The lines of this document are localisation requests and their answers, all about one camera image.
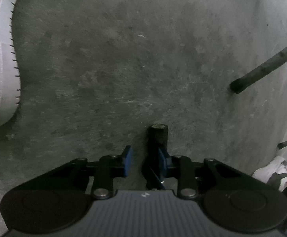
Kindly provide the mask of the grey metal table leg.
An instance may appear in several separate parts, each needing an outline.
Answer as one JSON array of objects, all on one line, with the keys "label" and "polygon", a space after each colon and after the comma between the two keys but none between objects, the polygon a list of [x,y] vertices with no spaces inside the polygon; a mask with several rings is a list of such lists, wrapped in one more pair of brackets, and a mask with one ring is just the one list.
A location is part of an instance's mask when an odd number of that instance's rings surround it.
[{"label": "grey metal table leg", "polygon": [[260,66],[256,67],[254,70],[250,71],[241,78],[234,80],[230,84],[230,90],[236,94],[241,93],[247,87],[261,80],[268,74],[272,73],[280,66],[287,62],[287,47],[281,50],[279,53],[275,54],[273,57],[268,59],[266,62],[262,63]]}]

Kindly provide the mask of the black cylindrical object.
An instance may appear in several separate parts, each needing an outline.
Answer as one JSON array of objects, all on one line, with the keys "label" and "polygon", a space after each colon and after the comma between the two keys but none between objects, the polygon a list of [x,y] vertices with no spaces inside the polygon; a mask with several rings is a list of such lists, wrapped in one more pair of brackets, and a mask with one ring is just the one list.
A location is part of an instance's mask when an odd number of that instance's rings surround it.
[{"label": "black cylindrical object", "polygon": [[147,190],[164,190],[163,181],[159,176],[159,151],[168,144],[168,127],[165,124],[150,125],[145,136],[144,160],[141,173],[146,180]]}]

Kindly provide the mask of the white shoe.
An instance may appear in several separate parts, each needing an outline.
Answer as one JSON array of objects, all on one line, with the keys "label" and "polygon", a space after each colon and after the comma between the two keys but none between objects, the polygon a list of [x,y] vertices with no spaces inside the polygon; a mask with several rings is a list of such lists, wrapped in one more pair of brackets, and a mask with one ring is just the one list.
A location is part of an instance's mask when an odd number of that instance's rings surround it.
[{"label": "white shoe", "polygon": [[255,170],[252,177],[282,192],[287,187],[287,160],[277,156]]}]

